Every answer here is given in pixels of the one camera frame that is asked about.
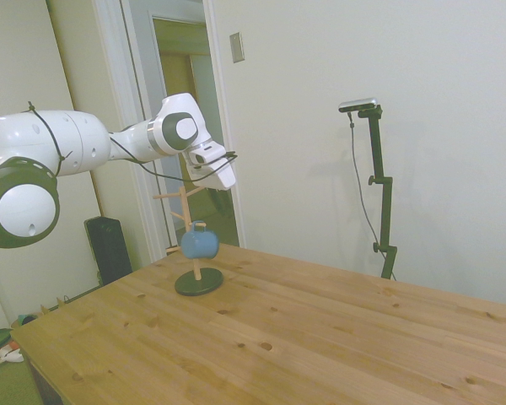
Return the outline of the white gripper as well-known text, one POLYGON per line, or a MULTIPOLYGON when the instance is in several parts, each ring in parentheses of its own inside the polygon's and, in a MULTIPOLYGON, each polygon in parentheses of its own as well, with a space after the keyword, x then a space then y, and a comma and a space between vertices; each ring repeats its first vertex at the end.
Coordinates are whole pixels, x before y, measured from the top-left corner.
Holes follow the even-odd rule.
POLYGON ((195 186, 209 188, 208 194, 216 210, 223 216, 229 216, 229 194, 227 190, 236 183, 230 159, 221 158, 207 165, 193 165, 191 167, 191 180, 195 186))

